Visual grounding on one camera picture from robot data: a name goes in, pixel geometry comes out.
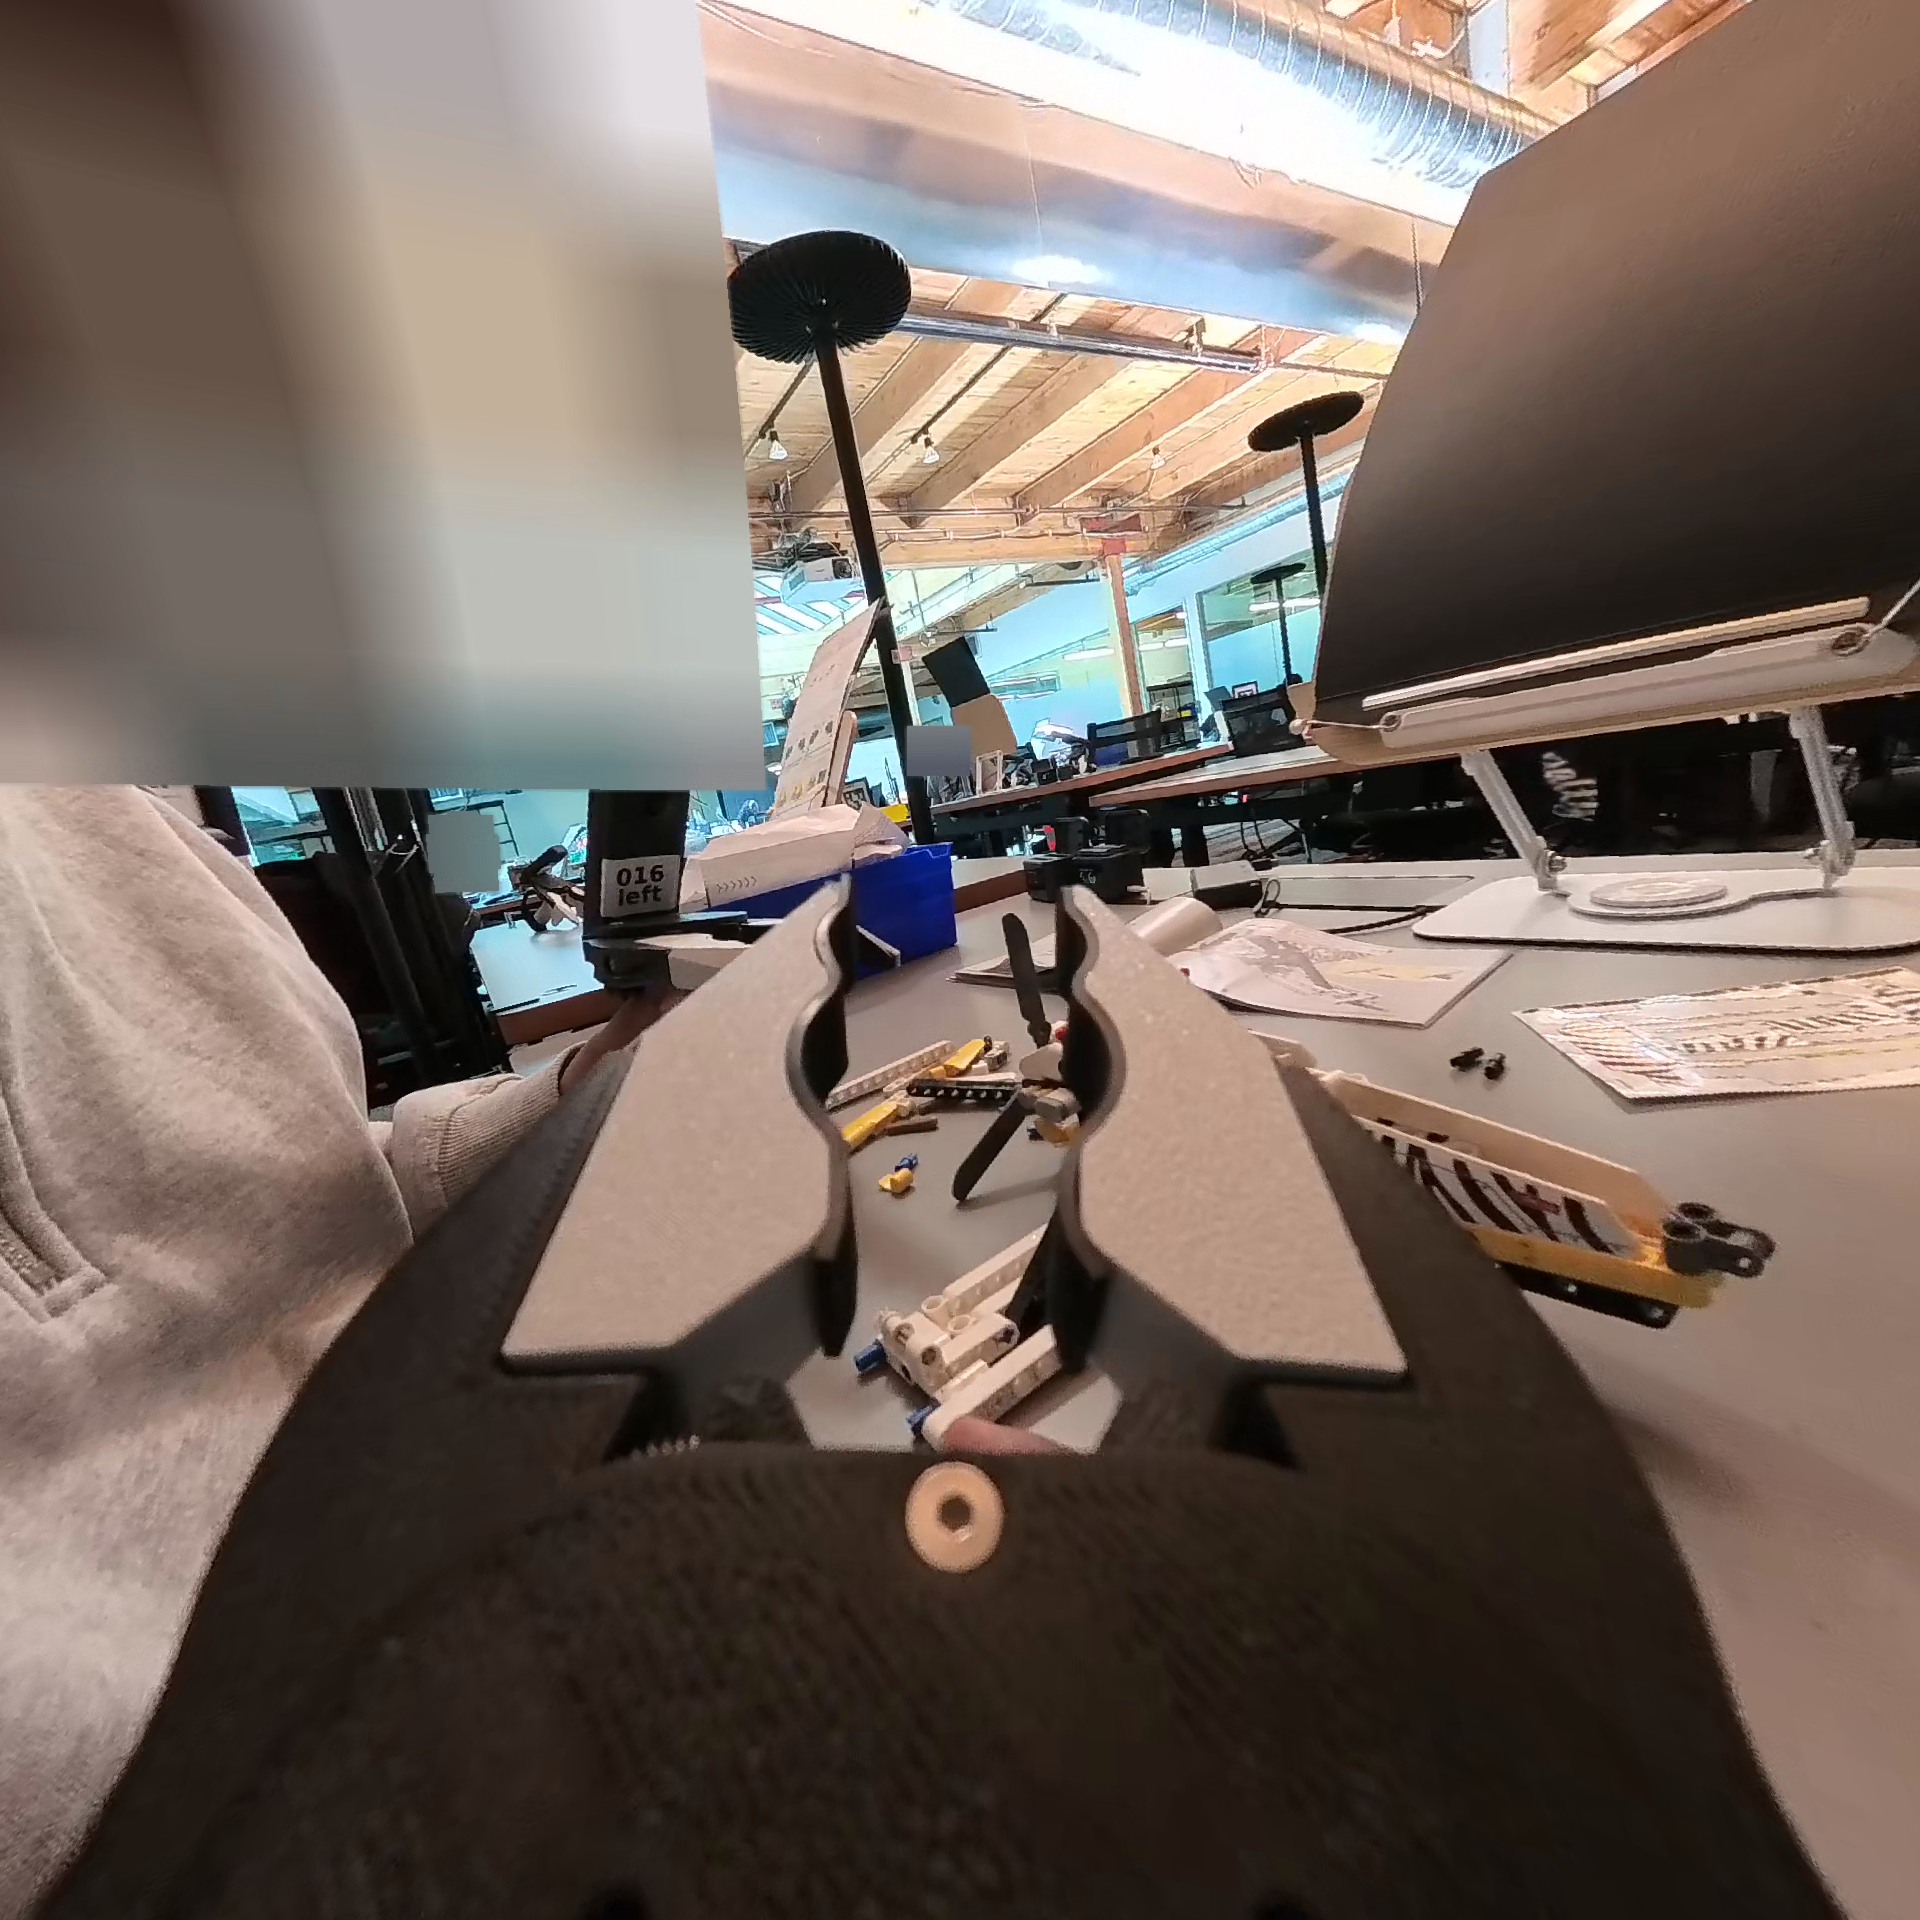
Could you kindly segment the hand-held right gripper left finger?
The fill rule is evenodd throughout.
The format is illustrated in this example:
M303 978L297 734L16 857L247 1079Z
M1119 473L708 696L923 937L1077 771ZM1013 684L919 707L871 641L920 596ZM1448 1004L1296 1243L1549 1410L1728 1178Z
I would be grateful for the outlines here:
M518 1372L790 1374L856 1308L849 880L804 898L636 1048L503 1339Z

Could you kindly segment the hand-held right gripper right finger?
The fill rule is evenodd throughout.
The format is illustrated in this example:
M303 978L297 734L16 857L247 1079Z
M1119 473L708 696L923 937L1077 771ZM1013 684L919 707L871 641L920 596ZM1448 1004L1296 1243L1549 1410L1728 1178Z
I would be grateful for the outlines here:
M1085 889L1046 1321L1068 1374L1400 1378L1405 1358L1271 1052Z

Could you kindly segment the pile of lego pieces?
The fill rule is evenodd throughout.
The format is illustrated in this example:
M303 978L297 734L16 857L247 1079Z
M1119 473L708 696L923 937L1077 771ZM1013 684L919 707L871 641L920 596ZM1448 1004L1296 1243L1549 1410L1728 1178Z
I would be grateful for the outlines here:
M855 1072L829 1091L824 1106L855 1155L911 1123L932 1120L943 1106L1001 1106L1019 1086L1003 1040L943 1040Z

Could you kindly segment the zebra striped lego helicopter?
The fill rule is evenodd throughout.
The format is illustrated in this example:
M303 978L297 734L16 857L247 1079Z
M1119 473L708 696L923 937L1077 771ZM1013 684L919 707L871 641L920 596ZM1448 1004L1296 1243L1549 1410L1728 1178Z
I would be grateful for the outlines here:
M1525 1289L1663 1329L1776 1257L1765 1231L1711 1206L1673 1202L1632 1168L1320 1067L1267 1032L1257 1039L1304 1067Z

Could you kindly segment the white lego skid assembly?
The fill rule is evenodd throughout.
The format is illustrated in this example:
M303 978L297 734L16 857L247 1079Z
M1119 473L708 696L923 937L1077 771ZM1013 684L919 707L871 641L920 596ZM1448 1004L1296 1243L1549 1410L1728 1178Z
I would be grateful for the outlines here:
M855 1374L888 1372L919 1394L907 1428L926 1448L947 1452L956 1424L993 1424L1063 1372L1044 1280L1028 1279L1046 1243L1044 1231L1024 1235L919 1308L878 1314Z

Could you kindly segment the person's left forearm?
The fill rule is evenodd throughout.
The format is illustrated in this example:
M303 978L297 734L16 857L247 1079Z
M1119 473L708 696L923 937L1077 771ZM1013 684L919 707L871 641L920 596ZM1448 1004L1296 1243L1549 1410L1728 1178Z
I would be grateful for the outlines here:
M404 1096L390 1120L368 1123L368 1167L355 1178L360 1207L387 1235L417 1242L561 1104L584 1076L588 1044L534 1072L501 1072Z

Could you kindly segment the person's left hand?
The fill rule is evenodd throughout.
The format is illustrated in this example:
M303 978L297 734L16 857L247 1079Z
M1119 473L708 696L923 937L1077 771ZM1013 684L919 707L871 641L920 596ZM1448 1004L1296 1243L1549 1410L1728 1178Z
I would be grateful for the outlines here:
M565 1097L580 1088L605 1058L631 1049L651 1024L672 1010L677 1001L678 995L659 980L649 984L643 992L615 998L609 1020L600 1023L588 1040L574 1048L559 1063L559 1096Z

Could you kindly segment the blue plastic bin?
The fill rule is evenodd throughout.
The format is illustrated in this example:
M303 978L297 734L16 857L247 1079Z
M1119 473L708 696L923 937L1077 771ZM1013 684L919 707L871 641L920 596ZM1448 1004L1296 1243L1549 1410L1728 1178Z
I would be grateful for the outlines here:
M947 844L862 857L840 876L853 878L855 924L894 944L902 964L956 946L952 850ZM855 976L894 970L855 968Z

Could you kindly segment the white paper bags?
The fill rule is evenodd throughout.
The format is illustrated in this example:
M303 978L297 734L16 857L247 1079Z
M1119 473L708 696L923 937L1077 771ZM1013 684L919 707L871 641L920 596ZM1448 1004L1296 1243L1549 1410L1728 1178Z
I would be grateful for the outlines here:
M902 848L905 831L879 807L796 807L757 827L719 832L688 856L681 906L733 907Z

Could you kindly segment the white poster board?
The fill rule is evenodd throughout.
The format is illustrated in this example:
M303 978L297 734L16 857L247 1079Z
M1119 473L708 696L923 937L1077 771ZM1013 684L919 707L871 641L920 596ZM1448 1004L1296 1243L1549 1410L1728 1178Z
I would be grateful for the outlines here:
M860 611L856 617L824 635L816 647L792 712L785 715L771 807L772 823L840 803L856 734L856 715L847 707L847 690L872 644L872 628L881 626L887 615L888 606L879 599L875 608Z

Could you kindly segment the open instruction booklet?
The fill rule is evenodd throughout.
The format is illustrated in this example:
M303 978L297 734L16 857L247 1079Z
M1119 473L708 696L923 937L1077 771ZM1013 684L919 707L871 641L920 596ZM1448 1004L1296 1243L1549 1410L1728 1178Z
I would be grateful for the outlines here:
M1246 1016L1428 1027L1504 962L1497 950L1397 950L1294 919L1230 926L1192 898L1124 924L1192 987Z

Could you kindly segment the silver laptop stand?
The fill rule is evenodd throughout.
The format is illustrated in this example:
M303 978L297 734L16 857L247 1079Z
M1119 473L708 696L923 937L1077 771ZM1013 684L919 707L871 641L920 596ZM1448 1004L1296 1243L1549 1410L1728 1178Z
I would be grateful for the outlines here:
M1462 771L1526 862L1528 880L1491 880L1420 919L1430 944L1604 946L1798 956L1887 956L1917 946L1915 868L1855 876L1855 840L1833 774L1820 710L1784 714L1807 774L1816 846L1798 868L1709 866L1660 857L1641 871L1567 868L1536 834L1488 750Z

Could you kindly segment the zebra sticker sheet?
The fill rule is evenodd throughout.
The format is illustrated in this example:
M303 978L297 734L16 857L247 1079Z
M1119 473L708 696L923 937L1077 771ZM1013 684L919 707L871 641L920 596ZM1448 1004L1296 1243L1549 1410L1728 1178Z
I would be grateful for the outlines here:
M1519 1020L1627 1102L1917 1083L1917 975L1909 968L1545 1006Z

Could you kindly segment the black pole with round disc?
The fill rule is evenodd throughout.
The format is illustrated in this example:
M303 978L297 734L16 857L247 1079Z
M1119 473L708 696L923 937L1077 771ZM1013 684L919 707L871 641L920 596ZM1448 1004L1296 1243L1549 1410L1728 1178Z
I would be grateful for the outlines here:
M872 346L896 330L910 307L910 273L899 252L856 232L807 232L741 259L729 282L733 344L745 353L820 374L832 455L844 482L860 576L875 608L872 647L902 771L913 840L935 836L926 783L907 769L907 731L919 723L896 655L896 625L881 579L879 548L856 434L840 370L840 350Z
M1255 455L1294 448L1300 455L1304 508L1309 522L1312 545L1312 579L1317 596L1326 596L1327 587L1327 536L1323 519L1323 497L1317 473L1317 443L1352 424L1365 406L1361 392L1331 392L1309 400L1297 400L1277 414L1255 425L1246 447Z

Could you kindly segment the black laptop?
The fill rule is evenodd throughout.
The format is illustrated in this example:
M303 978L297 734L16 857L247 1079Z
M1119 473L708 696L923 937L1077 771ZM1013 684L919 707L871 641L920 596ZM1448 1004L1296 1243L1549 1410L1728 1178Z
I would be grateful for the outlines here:
M1342 497L1352 761L1915 692L1917 15L1768 3L1484 179Z

